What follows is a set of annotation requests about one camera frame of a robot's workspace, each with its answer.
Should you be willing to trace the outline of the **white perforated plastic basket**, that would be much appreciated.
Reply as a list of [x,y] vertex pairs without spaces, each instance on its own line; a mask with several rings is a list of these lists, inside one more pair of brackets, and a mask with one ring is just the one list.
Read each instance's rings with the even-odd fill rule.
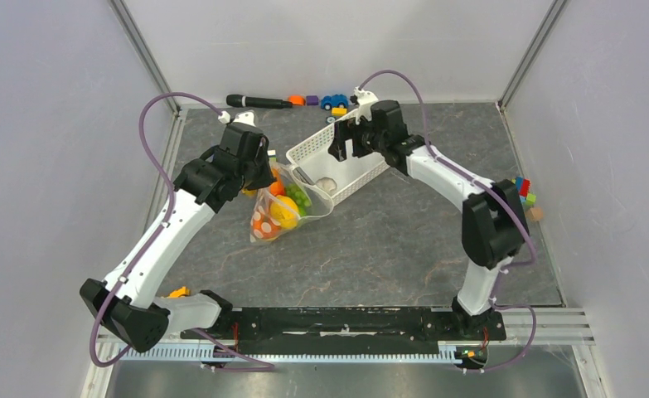
[[335,133],[334,120],[329,121],[324,128],[290,148],[285,157],[311,182],[322,178],[333,180],[336,188],[329,192],[329,196],[336,206],[390,167],[378,153],[354,158],[350,141],[346,142],[347,159],[338,162],[328,153]]

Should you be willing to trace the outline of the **clear dotted zip bag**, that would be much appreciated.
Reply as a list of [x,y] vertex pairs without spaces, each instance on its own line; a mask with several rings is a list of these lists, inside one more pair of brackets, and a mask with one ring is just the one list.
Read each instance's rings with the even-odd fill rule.
[[329,216],[332,198],[320,187],[302,181],[292,165],[271,162],[275,182],[254,193],[249,240],[267,244],[297,228]]

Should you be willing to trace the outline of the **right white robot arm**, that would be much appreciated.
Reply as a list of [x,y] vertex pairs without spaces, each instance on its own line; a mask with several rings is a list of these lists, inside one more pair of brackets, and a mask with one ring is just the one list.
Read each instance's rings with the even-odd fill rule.
[[452,301],[452,329],[475,337],[491,321],[500,271],[522,246],[532,246],[516,185],[479,177],[442,155],[428,136],[411,134],[394,100],[358,108],[333,124],[328,153],[342,163],[349,156],[380,154],[405,176],[433,188],[462,213],[461,242],[467,273]]

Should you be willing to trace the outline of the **green toy grapes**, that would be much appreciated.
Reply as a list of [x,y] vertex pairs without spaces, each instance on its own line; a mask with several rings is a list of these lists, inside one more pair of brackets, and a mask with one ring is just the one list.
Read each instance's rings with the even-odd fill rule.
[[308,216],[312,207],[309,195],[296,183],[288,184],[285,187],[285,194],[292,199],[297,207],[300,216]]

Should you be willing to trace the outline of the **orange toy pumpkin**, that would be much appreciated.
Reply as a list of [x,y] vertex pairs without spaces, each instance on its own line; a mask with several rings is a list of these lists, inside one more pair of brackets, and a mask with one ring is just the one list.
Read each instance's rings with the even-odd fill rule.
[[250,221],[250,233],[256,240],[274,240],[281,232],[280,224],[261,211],[253,213]]

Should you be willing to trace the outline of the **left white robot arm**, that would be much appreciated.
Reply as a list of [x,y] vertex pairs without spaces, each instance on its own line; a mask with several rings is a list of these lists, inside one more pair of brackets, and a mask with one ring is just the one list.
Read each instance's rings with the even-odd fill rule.
[[231,331],[233,316],[217,295],[161,298],[157,290],[186,245],[228,201],[244,187],[274,181],[268,146],[261,129],[234,121],[225,126],[219,144],[183,167],[168,202],[124,262],[103,280],[87,279],[80,287],[80,297],[102,327],[136,352],[192,328],[217,338]]

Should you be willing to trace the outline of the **white toy garlic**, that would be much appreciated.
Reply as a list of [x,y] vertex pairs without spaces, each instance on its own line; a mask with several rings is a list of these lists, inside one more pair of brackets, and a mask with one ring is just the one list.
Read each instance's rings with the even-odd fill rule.
[[316,186],[322,189],[327,195],[333,196],[337,191],[337,183],[330,177],[322,177],[316,181]]

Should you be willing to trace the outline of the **yellow toy lemon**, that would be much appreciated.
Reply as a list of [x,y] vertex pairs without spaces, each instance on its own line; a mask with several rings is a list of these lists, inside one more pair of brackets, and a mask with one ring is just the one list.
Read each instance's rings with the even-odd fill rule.
[[269,215],[286,230],[296,228],[300,218],[296,203],[286,196],[275,197],[269,205]]

